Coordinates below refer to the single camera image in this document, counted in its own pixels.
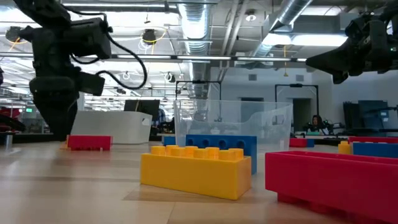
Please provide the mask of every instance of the transparent plastic bin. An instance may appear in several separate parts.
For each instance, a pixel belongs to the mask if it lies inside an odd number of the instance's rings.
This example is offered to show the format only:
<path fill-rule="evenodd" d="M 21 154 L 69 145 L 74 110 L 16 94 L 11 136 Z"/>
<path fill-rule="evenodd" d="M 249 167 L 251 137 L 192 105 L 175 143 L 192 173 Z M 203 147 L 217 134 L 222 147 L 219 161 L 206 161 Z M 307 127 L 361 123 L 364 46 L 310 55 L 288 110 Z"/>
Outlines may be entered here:
<path fill-rule="evenodd" d="M 176 100 L 175 138 L 187 134 L 257 136 L 257 153 L 289 149 L 293 104 L 223 100 Z"/>

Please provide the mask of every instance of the doorway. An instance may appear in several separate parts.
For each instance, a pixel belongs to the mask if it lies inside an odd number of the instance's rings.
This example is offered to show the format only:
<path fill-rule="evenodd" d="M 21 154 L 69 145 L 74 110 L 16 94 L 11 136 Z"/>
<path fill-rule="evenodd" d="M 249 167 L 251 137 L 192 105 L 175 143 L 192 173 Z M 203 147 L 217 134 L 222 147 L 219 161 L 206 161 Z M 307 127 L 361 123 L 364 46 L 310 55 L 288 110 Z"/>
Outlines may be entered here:
<path fill-rule="evenodd" d="M 303 127 L 312 120 L 311 99 L 293 99 L 293 128 L 296 131 L 306 131 Z"/>
<path fill-rule="evenodd" d="M 241 98 L 241 122 L 248 121 L 254 113 L 264 111 L 264 104 L 250 102 L 264 102 L 263 98 L 242 97 Z"/>

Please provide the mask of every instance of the wooden table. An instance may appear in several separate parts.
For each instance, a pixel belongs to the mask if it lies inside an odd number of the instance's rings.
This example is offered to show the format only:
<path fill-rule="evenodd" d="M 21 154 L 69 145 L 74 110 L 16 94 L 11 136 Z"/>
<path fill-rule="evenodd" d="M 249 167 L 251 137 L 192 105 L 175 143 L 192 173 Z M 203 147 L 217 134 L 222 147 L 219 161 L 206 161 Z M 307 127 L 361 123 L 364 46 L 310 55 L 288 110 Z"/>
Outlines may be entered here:
<path fill-rule="evenodd" d="M 59 143 L 14 147 L 16 153 L 0 152 L 1 223 L 344 223 L 277 203 L 276 194 L 264 190 L 261 167 L 252 189 L 230 201 L 139 185 L 140 154 L 149 150 L 147 144 L 114 146 L 110 153 L 62 151 Z"/>

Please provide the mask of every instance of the red lego brick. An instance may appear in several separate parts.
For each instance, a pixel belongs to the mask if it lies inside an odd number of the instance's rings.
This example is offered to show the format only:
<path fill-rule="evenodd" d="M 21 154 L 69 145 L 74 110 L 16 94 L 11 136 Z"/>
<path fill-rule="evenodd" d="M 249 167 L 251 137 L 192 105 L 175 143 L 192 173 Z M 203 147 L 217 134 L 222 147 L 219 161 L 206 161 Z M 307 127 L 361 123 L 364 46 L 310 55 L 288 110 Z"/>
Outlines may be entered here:
<path fill-rule="evenodd" d="M 112 136 L 81 136 L 71 135 L 68 138 L 68 147 L 73 151 L 110 151 Z"/>
<path fill-rule="evenodd" d="M 289 141 L 290 147 L 306 147 L 307 140 L 306 139 L 299 139 L 299 138 L 291 138 Z"/>
<path fill-rule="evenodd" d="M 266 153 L 266 189 L 355 223 L 398 223 L 398 159 L 320 152 Z"/>
<path fill-rule="evenodd" d="M 392 137 L 356 137 L 351 136 L 348 137 L 348 142 L 373 142 L 373 143 L 398 143 L 398 138 Z"/>

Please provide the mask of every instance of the yellow lego brick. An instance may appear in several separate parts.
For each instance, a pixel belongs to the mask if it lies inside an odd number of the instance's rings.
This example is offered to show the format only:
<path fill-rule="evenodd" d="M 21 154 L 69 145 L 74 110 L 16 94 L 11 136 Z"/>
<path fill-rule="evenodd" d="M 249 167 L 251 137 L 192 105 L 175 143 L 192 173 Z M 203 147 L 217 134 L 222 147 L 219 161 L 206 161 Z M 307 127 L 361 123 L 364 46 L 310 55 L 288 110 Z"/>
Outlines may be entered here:
<path fill-rule="evenodd" d="M 185 156 L 192 158 L 195 149 L 198 149 L 198 146 L 185 146 Z"/>
<path fill-rule="evenodd" d="M 184 157 L 185 156 L 185 149 L 182 148 L 182 147 L 172 148 L 171 156 Z"/>
<path fill-rule="evenodd" d="M 208 149 L 194 149 L 193 157 L 198 159 L 208 159 L 209 158 L 209 150 Z"/>
<path fill-rule="evenodd" d="M 340 144 L 338 145 L 338 153 L 339 154 L 352 154 L 351 152 L 351 145 L 348 144 L 347 141 L 341 141 Z"/>
<path fill-rule="evenodd" d="M 243 159 L 243 149 L 229 149 L 229 150 L 235 152 L 235 159 L 237 160 Z"/>
<path fill-rule="evenodd" d="M 153 155 L 164 156 L 166 154 L 166 147 L 164 146 L 152 146 L 150 148 L 150 153 Z"/>
<path fill-rule="evenodd" d="M 176 145 L 168 145 L 168 146 L 166 146 L 166 156 L 171 155 L 172 148 L 175 148 L 175 147 L 179 147 L 179 146 L 176 146 Z"/>
<path fill-rule="evenodd" d="M 69 138 L 69 135 L 67 135 L 67 140 L 65 142 L 61 143 L 61 145 L 60 145 L 61 150 L 69 150 L 70 149 L 70 148 L 68 148 L 68 138 Z"/>
<path fill-rule="evenodd" d="M 207 147 L 209 151 L 209 159 L 218 159 L 218 153 L 220 149 L 218 147 Z"/>
<path fill-rule="evenodd" d="M 182 156 L 142 154 L 141 184 L 237 200 L 251 188 L 251 158 L 237 151 L 218 151 L 219 159 L 208 159 L 208 149 L 193 149 L 194 157 L 186 148 L 170 151 Z"/>

